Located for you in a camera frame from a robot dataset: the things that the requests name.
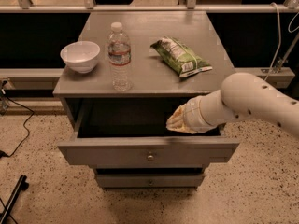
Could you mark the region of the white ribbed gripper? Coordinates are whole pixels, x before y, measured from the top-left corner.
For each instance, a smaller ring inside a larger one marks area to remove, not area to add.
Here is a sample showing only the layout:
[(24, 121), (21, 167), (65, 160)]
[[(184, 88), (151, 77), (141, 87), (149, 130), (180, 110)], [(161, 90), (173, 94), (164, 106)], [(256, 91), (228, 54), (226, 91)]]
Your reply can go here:
[(196, 96), (186, 105), (180, 105), (168, 119), (166, 128), (179, 133), (205, 133), (219, 125), (235, 120), (235, 112), (228, 108), (221, 99), (221, 91), (217, 90), (209, 95)]

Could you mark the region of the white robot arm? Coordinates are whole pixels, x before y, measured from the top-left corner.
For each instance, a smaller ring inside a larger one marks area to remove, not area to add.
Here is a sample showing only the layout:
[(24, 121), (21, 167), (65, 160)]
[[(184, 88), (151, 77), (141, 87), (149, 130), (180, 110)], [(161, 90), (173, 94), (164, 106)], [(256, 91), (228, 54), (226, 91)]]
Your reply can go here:
[(205, 133), (228, 122), (251, 118), (267, 121), (299, 137), (299, 101), (249, 73), (234, 73), (223, 80), (219, 90), (179, 106), (167, 120), (166, 128)]

